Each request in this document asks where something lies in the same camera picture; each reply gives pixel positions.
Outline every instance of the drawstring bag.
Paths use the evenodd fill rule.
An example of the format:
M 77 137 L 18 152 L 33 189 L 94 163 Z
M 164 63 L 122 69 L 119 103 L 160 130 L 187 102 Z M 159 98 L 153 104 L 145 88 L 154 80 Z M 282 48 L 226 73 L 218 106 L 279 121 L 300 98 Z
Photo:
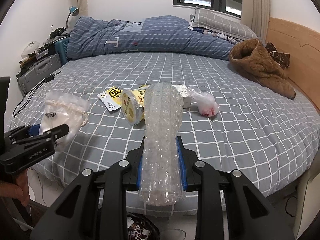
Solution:
M 57 140 L 57 151 L 69 144 L 80 128 L 88 122 L 89 102 L 72 94 L 50 91 L 45 97 L 44 116 L 41 120 L 39 134 L 62 124 L 69 126 L 69 133 Z

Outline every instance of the plastic bag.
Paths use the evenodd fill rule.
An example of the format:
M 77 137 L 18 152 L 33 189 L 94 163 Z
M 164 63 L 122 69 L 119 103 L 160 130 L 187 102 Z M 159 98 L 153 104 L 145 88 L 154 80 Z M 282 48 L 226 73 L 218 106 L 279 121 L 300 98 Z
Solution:
M 144 110 L 139 197 L 148 205 L 173 205 L 183 197 L 176 142 L 183 98 L 170 83 L 157 83 L 146 90 Z
M 216 115 L 219 112 L 219 105 L 212 94 L 201 91 L 194 86 L 188 87 L 189 96 L 198 104 L 199 113 L 207 117 Z
M 64 123 L 69 126 L 69 133 L 57 140 L 56 150 L 61 151 L 87 124 L 88 116 L 84 111 L 88 110 L 89 102 L 72 94 L 51 91 L 45 97 L 45 105 L 39 134 Z

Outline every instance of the yellow food wrapper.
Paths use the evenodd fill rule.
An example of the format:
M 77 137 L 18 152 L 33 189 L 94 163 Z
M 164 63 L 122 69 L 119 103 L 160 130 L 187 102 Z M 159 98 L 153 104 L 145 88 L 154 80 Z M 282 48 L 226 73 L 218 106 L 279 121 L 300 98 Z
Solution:
M 123 90 L 121 92 L 121 106 L 124 118 L 131 124 L 138 124 L 144 119 L 144 89 Z
M 107 91 L 98 94 L 97 97 L 104 103 L 109 111 L 114 111 L 121 107 L 121 92 L 121 89 L 117 87 L 111 87 Z

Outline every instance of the pillow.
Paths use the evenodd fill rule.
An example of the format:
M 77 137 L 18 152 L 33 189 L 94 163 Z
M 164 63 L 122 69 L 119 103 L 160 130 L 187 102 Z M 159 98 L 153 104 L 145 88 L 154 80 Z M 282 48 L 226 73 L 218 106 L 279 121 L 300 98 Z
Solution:
M 248 26 L 228 20 L 211 10 L 196 7 L 192 27 L 202 27 L 243 41 L 256 39 L 257 35 Z

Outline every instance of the human hand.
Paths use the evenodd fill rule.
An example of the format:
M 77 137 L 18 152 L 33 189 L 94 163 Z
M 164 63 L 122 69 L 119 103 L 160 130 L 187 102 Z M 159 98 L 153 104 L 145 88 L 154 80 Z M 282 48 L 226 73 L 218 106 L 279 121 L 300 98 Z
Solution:
M 15 184 L 0 180 L 0 196 L 17 198 L 26 207 L 30 200 L 27 170 L 15 178 Z

